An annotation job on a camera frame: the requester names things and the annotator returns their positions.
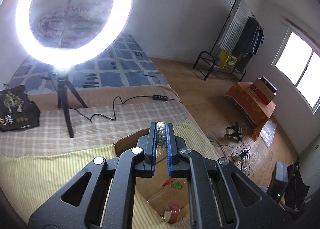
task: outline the striped towel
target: striped towel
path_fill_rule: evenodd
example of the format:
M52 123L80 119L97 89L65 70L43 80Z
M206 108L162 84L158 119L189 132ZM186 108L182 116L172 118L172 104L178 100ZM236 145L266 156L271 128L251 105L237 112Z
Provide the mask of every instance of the striped towel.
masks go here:
M188 147L206 158L218 158L214 147L190 119L173 127L175 135L183 137ZM16 212L28 222L39 206L97 156L106 159L116 157L115 145L56 156L21 156L9 159L0 155L0 187ZM190 221L185 219L174 225L162 222L160 215L136 190L132 228L190 228Z

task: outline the plaid blanket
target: plaid blanket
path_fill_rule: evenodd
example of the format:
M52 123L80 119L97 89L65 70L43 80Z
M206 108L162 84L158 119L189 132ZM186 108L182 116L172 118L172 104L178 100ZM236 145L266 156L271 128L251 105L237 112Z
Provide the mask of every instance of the plaid blanket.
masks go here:
M79 109L91 116L101 113L113 117L112 106ZM0 133L0 154L6 157L56 155L113 144L142 129L150 122L179 123L188 118L177 100L156 103L115 105L116 121L94 117L92 123L70 110L75 137L70 139L62 109L42 111L40 126L23 131Z

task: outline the brown box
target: brown box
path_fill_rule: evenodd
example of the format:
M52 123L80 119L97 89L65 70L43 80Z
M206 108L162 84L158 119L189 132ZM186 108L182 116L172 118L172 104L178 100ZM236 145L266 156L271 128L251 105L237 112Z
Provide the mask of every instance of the brown box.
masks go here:
M260 99L265 103L265 104L269 104L271 102L271 100L269 100L268 98L266 98L266 96L259 90L257 89L257 87L254 86L254 84L252 84L250 86L250 88L260 97Z
M275 97L275 95L276 95L276 93L273 93L273 92L269 89L269 87L267 87L266 84L263 83L259 78L257 78L257 79L255 80L255 82L253 83L253 85L254 85L258 90L260 90L260 92L263 93L264 96L265 96L266 98L268 98L269 101L271 101L271 100Z

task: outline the black cable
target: black cable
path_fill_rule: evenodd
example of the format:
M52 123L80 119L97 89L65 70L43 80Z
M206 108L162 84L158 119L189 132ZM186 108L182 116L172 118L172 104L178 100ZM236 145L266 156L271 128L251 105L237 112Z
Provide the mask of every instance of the black cable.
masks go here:
M224 147L224 146L228 146L228 145L221 145L218 141L210 141L210 142L215 142L215 143L217 143L217 144L219 145L219 147L220 147L220 149L221 149L221 151L222 151L222 153L223 153L224 157L225 157L225 158L227 158L227 155L226 155L226 153L225 153L225 151L224 151L223 147Z
M249 169L251 168L251 160L250 160L250 153L249 153Z
M49 74L50 74L50 77L51 77L51 83L52 83L52 85L53 85L53 88L54 88L54 90L56 90L56 92L58 93L58 90L57 90L55 84L53 83L52 75L51 75L51 73L49 73ZM126 99L125 101L122 101L122 98L121 98L120 96L116 96L116 97L113 99L113 102L112 102L113 116L114 116L113 118L108 117L108 116L105 116L105 115L100 114L100 113L95 113L95 114L93 114L93 115L89 118L89 117L85 116L84 114L82 114L78 109L71 108L69 105L68 105L68 108L77 111L81 116L85 117L85 118L86 118L87 120L89 120L90 122L92 122L92 118L93 118L94 116L101 116L101 117L104 117L104 118L109 119L109 120L111 120L111 121L116 121L115 100L116 100L117 98L119 98L120 101L121 101L121 103L122 103L122 104L125 104L127 101L129 101L129 100L131 100L131 99L134 99L134 98L138 98L138 97L153 98L153 96L148 96L148 95L137 95L137 96L128 98L128 99Z
M249 164L248 164L248 177L249 177L249 175L250 175L250 162L249 162Z
M222 144L220 144L220 143L219 143L219 142L217 142L217 141L210 141L210 142L215 142L215 143L219 144L219 146L222 146L222 147L230 147L230 148L232 148L232 149L238 149L238 148L241 148L242 146L244 146L244 147L246 148L246 150L247 150L247 151L251 150L251 146L250 146L249 144L243 144L243 145L238 146L238 147L232 147L232 146L230 146L230 145L222 145Z

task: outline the yellow box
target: yellow box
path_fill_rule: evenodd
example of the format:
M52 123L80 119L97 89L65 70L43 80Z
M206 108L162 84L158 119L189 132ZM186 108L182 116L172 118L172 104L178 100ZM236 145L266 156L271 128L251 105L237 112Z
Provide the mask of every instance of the yellow box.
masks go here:
M219 58L221 59L219 66L232 69L237 62L237 58L226 51L222 51Z

